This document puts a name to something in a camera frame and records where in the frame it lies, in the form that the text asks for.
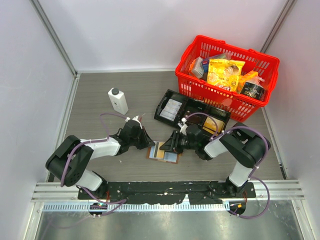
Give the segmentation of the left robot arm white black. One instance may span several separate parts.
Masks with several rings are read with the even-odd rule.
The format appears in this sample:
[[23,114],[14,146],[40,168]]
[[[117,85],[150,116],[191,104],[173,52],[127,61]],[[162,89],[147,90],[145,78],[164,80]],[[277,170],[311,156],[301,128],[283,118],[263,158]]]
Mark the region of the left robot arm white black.
[[69,135],[49,157],[45,168],[60,180],[62,186],[78,186],[95,199],[102,199],[108,191],[107,181],[87,169],[89,161],[119,156],[130,147],[143,150],[154,145],[145,127],[138,120],[129,119],[116,134],[106,138],[85,140]]

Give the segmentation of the brown leather card holder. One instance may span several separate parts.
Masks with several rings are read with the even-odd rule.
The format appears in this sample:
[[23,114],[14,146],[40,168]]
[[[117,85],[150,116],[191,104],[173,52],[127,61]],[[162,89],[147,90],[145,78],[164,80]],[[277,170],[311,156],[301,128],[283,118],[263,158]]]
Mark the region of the brown leather card holder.
[[160,147],[164,144],[162,141],[154,141],[154,145],[150,146],[147,150],[146,159],[155,160],[164,163],[178,164],[180,154],[160,150]]

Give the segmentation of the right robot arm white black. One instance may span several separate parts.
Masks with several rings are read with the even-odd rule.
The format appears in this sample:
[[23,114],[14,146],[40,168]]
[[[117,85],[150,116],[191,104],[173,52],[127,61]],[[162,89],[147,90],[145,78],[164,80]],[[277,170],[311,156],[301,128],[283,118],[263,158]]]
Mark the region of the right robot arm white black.
[[236,198],[244,192],[245,185],[270,148],[271,143],[260,132],[238,122],[229,130],[211,137],[196,124],[184,125],[174,131],[159,149],[176,154],[194,150],[202,160],[229,152],[236,164],[225,181],[225,191]]

